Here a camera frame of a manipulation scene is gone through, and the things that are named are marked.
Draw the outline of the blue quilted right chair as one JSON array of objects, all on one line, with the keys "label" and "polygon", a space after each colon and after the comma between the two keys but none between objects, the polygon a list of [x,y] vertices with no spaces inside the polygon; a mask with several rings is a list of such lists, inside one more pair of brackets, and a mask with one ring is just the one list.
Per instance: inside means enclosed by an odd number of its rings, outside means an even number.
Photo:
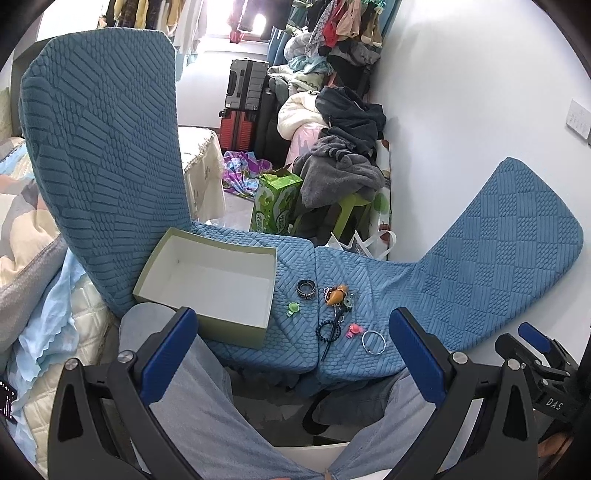
[{"label": "blue quilted right chair", "polygon": [[417,262],[379,261],[315,250],[319,287],[359,295],[347,324],[381,332],[380,356],[341,336],[320,349],[315,377],[339,388],[398,373],[405,363],[389,336],[393,310],[406,307],[449,350],[468,350],[544,296],[572,267],[584,234],[563,200],[523,162],[502,161],[469,206]]}]

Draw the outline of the light blue quilted bedding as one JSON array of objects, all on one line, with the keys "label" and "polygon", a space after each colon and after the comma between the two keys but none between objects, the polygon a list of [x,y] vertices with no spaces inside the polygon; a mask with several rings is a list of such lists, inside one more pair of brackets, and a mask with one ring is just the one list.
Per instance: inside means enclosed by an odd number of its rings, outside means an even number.
[{"label": "light blue quilted bedding", "polygon": [[21,137],[1,143],[1,401],[27,460],[47,473],[51,410],[63,364],[98,362],[113,316],[66,246]]}]

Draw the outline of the pink hat hair clip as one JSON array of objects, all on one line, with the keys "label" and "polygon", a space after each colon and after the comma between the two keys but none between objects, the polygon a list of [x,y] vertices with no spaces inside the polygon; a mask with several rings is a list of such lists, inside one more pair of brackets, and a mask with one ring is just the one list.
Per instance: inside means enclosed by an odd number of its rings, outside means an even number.
[{"label": "pink hat hair clip", "polygon": [[356,335],[363,334],[363,332],[365,332],[365,329],[363,329],[362,326],[352,323],[349,325],[348,330],[346,331],[346,337],[348,339],[351,339],[351,338],[355,337]]}]

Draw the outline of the orange gourd pendant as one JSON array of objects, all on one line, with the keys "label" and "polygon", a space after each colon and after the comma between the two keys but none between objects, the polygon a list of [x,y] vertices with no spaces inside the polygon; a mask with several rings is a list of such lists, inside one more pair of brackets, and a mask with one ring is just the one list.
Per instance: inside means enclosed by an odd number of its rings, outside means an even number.
[{"label": "orange gourd pendant", "polygon": [[344,299],[348,291],[349,288],[344,284],[325,289],[325,304],[329,306],[342,304],[342,299]]}]

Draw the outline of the white plastic bag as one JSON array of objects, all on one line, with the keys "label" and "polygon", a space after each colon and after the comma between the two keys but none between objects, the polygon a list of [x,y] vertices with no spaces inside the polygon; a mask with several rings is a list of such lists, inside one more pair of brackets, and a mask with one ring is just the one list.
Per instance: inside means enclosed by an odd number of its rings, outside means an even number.
[{"label": "white plastic bag", "polygon": [[397,235],[391,230],[379,230],[366,240],[361,238],[358,231],[353,232],[353,237],[348,244],[339,241],[335,234],[329,236],[329,241],[325,247],[339,251],[345,251],[353,254],[359,254],[363,257],[387,261],[390,252],[397,243]]}]

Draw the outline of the green plastic stool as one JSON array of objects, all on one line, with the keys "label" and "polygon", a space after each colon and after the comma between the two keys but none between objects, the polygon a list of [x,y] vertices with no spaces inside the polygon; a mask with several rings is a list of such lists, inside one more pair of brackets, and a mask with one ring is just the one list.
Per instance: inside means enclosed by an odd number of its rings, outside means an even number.
[{"label": "green plastic stool", "polygon": [[372,202],[360,194],[351,194],[329,206],[322,227],[338,240],[349,240],[356,228],[367,220]]}]

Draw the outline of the black beige patterned bangle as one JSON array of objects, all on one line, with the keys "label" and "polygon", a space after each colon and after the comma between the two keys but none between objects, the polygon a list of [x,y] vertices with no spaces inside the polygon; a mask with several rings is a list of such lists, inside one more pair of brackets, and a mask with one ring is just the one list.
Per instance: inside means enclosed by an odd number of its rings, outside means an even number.
[{"label": "black beige patterned bangle", "polygon": [[304,300],[309,300],[317,294],[317,285],[311,279],[304,279],[297,282],[297,295]]}]

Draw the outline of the grey fleece garment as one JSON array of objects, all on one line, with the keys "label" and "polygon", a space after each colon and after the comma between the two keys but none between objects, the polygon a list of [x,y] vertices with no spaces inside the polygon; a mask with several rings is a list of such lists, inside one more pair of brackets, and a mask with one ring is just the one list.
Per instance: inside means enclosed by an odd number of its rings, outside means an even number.
[{"label": "grey fleece garment", "polygon": [[310,151],[298,156],[293,172],[303,180],[300,195],[305,210],[331,206],[351,194],[370,201],[386,185],[379,167],[335,135],[319,138]]}]

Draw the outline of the dark navy jacket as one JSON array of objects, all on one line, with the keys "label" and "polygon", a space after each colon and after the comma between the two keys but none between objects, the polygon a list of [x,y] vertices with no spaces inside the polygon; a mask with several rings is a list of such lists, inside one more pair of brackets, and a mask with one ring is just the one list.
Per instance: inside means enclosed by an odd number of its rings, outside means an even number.
[{"label": "dark navy jacket", "polygon": [[352,145],[353,152],[372,160],[377,142],[384,139],[387,118],[380,104],[367,103],[349,87],[325,87],[315,99],[315,107],[327,127],[324,136],[338,136]]}]

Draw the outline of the beige lace tablecloth table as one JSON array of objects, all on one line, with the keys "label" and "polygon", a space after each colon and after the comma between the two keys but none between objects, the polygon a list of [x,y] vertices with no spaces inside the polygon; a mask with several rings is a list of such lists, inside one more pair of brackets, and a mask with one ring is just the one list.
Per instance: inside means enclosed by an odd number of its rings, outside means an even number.
[{"label": "beige lace tablecloth table", "polygon": [[200,222],[223,217],[224,163],[216,133],[207,128],[179,127],[178,140],[191,217]]}]

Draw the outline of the green printed carton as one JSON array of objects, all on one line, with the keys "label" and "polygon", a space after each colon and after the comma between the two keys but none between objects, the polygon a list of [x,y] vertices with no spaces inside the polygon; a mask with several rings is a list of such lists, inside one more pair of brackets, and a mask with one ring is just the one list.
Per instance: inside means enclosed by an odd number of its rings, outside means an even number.
[{"label": "green printed carton", "polygon": [[250,230],[287,234],[303,180],[287,167],[263,174],[254,194]]}]

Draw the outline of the purple patterned cloth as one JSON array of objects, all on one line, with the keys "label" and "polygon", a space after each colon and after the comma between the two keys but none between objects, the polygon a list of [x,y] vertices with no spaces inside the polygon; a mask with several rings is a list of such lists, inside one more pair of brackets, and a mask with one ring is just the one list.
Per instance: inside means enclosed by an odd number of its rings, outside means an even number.
[{"label": "purple patterned cloth", "polygon": [[273,170],[266,159],[252,152],[226,151],[223,154],[222,187],[226,193],[252,200],[259,188],[259,177]]}]

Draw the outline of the white puffy coat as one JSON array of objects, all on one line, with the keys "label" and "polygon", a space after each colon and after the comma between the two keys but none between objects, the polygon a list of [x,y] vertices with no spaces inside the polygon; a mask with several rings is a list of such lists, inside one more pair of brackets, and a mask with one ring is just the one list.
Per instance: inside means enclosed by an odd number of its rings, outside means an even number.
[{"label": "white puffy coat", "polygon": [[277,131],[284,140],[291,140],[303,125],[314,123],[327,127],[322,114],[315,106],[318,93],[301,92],[290,95],[277,113]]}]

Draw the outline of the red suitcase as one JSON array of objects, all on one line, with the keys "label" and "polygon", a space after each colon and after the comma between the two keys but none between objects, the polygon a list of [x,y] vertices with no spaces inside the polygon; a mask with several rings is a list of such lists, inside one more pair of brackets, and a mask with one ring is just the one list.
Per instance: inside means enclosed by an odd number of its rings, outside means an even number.
[{"label": "red suitcase", "polygon": [[256,131],[257,112],[223,109],[219,112],[219,144],[225,151],[249,151]]}]

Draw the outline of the white wall switch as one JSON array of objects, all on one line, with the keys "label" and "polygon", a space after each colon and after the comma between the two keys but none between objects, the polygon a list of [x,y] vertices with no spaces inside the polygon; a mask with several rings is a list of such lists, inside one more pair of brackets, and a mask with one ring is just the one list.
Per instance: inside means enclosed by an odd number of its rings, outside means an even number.
[{"label": "white wall switch", "polygon": [[566,126],[585,142],[590,142],[591,113],[575,100],[570,103]]}]

